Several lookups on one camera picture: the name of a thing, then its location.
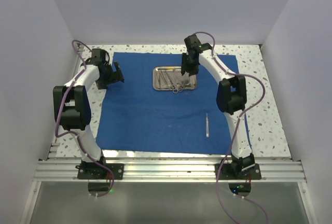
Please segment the steel surgical scissors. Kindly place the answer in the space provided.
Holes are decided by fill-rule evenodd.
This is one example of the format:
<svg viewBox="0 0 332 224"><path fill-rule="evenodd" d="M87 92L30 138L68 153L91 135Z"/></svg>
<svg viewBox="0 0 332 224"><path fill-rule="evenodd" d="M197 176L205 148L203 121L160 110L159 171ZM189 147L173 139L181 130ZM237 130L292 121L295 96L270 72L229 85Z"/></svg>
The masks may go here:
<svg viewBox="0 0 332 224"><path fill-rule="evenodd" d="M171 78L171 76L168 74L167 71L164 71L165 75L167 76L170 84L171 84L171 90L174 94L177 94L179 92L182 92L183 91L183 88L181 86L178 86L177 83L175 83L173 81L173 79Z"/></svg>

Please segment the steel scalpel handle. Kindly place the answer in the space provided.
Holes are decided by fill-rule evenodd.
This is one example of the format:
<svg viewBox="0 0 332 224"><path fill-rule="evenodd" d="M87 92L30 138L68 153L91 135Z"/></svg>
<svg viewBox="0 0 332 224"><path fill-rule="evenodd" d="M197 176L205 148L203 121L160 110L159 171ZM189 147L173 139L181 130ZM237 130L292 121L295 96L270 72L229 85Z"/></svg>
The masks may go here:
<svg viewBox="0 0 332 224"><path fill-rule="evenodd" d="M206 128L206 137L209 138L209 118L208 118L208 113L206 113L205 117L205 128Z"/></svg>

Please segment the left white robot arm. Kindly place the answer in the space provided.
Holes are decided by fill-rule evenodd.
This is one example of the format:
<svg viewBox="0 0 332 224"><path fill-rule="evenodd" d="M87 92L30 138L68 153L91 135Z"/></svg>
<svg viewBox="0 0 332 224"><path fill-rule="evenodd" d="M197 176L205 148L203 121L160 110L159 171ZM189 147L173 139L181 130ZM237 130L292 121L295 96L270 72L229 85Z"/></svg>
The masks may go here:
<svg viewBox="0 0 332 224"><path fill-rule="evenodd" d="M65 85L53 89L55 137L72 135L81 152L81 160L92 163L89 172L95 178L103 178L108 166L101 161L102 150L93 137L90 122L92 112L87 91L95 83L99 89L106 89L111 83L124 82L124 76L117 61L105 65L82 65L78 73Z"/></svg>

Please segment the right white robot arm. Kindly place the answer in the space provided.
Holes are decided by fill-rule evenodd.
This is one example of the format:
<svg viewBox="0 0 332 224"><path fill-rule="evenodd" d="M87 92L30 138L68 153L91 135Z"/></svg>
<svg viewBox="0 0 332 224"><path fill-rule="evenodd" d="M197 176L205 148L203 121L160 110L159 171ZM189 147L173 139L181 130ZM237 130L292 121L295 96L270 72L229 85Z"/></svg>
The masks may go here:
<svg viewBox="0 0 332 224"><path fill-rule="evenodd" d="M218 109L226 117L231 135L232 161L222 166L223 172L232 173L235 178L244 178L250 168L255 166L254 155L250 146L245 124L246 81L227 67L218 57L209 51L199 53L183 53L181 73L196 75L202 65L218 83L216 103Z"/></svg>

